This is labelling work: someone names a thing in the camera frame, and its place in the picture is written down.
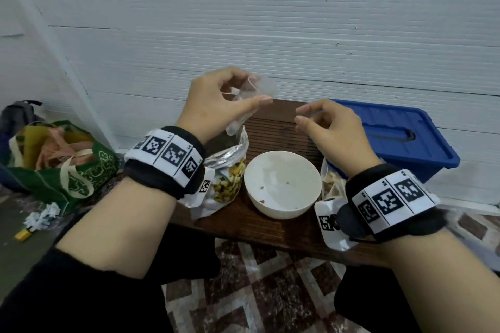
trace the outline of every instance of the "blue plastic box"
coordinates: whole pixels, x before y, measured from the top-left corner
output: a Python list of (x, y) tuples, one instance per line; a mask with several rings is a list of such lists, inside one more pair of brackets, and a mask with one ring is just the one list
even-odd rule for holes
[(427, 182), (442, 168), (452, 169), (460, 164), (460, 157), (448, 145), (425, 111), (385, 104), (332, 100), (352, 108), (361, 118), (370, 145), (380, 158), (410, 170), (422, 183)]

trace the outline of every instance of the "corrugated wall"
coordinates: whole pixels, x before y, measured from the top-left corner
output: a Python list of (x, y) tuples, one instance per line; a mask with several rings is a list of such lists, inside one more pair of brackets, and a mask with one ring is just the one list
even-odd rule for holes
[(499, 0), (33, 0), (121, 147), (238, 65), (278, 98), (426, 110), (463, 159), (438, 194), (500, 202)]

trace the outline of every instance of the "white bowl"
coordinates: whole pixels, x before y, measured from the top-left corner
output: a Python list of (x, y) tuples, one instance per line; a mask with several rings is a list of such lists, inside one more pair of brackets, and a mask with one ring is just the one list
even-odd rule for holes
[(255, 157), (245, 170), (245, 186), (252, 203), (274, 219), (300, 216), (321, 193), (316, 167), (298, 154), (275, 151)]

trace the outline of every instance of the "right hand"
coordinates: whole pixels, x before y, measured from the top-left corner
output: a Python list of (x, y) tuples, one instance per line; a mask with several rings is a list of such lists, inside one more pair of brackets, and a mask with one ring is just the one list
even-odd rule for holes
[(351, 108), (324, 99), (298, 107), (296, 112), (301, 115), (295, 117), (296, 131), (311, 137), (323, 155), (349, 178), (380, 164), (361, 119)]

